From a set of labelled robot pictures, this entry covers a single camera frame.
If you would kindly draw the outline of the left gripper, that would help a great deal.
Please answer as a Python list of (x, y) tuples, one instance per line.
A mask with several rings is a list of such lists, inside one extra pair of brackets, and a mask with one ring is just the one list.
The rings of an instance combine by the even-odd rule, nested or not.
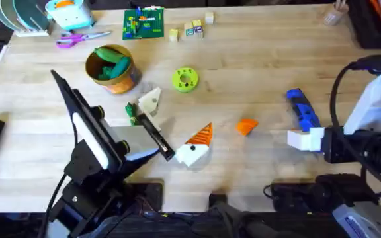
[(126, 179), (157, 154), (166, 161), (173, 156), (180, 163), (190, 167), (202, 158), (210, 149), (213, 128), (210, 122), (180, 148), (175, 151), (161, 135), (161, 128), (151, 115), (158, 106), (161, 89), (159, 87), (138, 99), (138, 107), (143, 112), (137, 116), (140, 126), (111, 126), (109, 133), (113, 140), (124, 147), (125, 162), (118, 172), (121, 179)]

